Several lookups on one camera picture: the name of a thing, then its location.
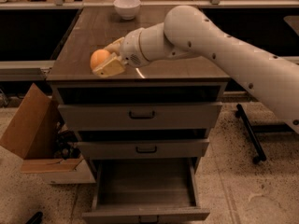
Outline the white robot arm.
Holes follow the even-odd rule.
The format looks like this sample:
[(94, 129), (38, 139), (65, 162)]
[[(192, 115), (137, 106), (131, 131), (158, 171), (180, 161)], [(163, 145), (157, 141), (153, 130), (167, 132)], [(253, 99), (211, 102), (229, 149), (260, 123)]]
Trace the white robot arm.
[(172, 8), (164, 21), (139, 28), (96, 50), (90, 67), (99, 77), (154, 61), (203, 56), (299, 133), (299, 65), (218, 28), (195, 7)]

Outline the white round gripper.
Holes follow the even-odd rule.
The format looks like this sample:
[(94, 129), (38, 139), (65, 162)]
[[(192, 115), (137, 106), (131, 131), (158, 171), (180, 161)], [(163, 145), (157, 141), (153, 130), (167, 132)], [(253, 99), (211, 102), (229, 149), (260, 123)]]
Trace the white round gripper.
[(112, 77), (124, 72), (125, 63), (135, 68), (148, 65), (149, 61), (143, 55), (140, 45), (142, 31), (143, 28), (134, 30), (105, 46), (105, 50), (112, 54), (96, 65), (93, 73), (99, 77)]

